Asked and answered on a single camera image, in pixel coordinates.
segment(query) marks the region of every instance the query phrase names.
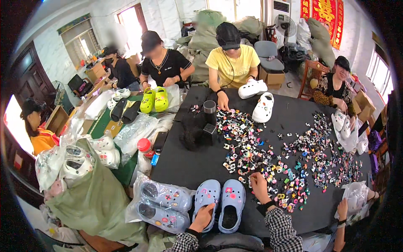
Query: gray office chair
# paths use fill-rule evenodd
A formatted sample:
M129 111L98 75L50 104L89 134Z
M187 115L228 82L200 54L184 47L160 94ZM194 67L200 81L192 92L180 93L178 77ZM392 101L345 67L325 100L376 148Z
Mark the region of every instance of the gray office chair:
M255 43L255 51L259 56L261 66L266 72L284 70L284 65L278 59L267 60L270 56L277 56L276 43L271 41L258 41Z

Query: orange shirt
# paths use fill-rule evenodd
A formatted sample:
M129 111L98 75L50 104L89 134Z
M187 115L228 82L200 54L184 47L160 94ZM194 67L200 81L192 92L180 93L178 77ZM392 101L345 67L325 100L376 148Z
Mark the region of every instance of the orange shirt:
M37 156L44 150L52 149L55 145L59 146L59 138L50 130L38 128L39 135L30 137L33 146L33 154Z

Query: red lid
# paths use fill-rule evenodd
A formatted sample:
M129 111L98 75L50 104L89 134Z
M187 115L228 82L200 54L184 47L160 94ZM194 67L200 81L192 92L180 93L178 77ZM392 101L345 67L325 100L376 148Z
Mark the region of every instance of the red lid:
M147 151L150 148L150 146L151 143L147 138L141 138L137 143L137 149L139 149L139 151L141 152Z

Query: lime green clog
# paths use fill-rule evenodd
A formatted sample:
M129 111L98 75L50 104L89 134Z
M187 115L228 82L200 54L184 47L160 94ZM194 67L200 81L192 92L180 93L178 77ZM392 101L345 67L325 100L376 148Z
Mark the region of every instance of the lime green clog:
M148 87L144 90L143 99L140 105L140 111L142 113L148 114L151 112L152 108L154 107L154 100L155 100L155 91Z
M165 88L157 87L155 89L155 111L162 112L168 108L168 94Z

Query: checkered shirt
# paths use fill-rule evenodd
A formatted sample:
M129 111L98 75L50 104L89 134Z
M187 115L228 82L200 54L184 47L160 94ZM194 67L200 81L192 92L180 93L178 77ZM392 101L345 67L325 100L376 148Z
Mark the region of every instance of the checkered shirt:
M266 213L264 222L270 230L270 245L273 252L303 252L302 238L296 236L291 216L276 207ZM196 252L198 248L199 240L194 235L180 233L176 236L174 245L163 252Z

